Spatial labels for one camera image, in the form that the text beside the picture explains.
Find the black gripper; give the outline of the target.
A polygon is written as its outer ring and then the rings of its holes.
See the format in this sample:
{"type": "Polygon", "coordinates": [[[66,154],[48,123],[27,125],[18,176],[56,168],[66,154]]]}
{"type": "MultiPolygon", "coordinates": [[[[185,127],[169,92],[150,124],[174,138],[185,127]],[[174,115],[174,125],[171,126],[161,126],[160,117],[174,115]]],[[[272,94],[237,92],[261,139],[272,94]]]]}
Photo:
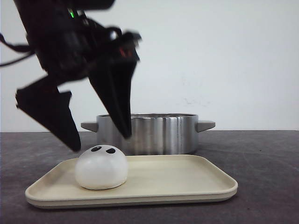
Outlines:
{"type": "Polygon", "coordinates": [[[48,76],[17,89],[16,107],[77,152],[81,140],[69,109],[72,93],[59,92],[57,82],[89,77],[118,131],[130,138],[131,80],[139,61],[136,47],[141,35],[104,27],[88,18],[71,22],[28,33],[28,43],[48,76]]]}

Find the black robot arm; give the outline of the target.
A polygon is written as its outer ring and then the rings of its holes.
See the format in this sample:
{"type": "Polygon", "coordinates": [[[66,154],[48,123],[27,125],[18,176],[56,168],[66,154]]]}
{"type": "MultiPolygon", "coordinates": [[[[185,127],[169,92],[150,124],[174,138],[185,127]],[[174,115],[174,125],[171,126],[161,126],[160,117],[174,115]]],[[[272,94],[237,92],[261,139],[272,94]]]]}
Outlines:
{"type": "Polygon", "coordinates": [[[105,10],[111,0],[17,0],[29,48],[47,75],[18,89],[17,107],[71,150],[81,148],[64,83],[88,78],[124,138],[131,136],[131,79],[139,61],[138,33],[104,27],[86,10],[105,10]]]}

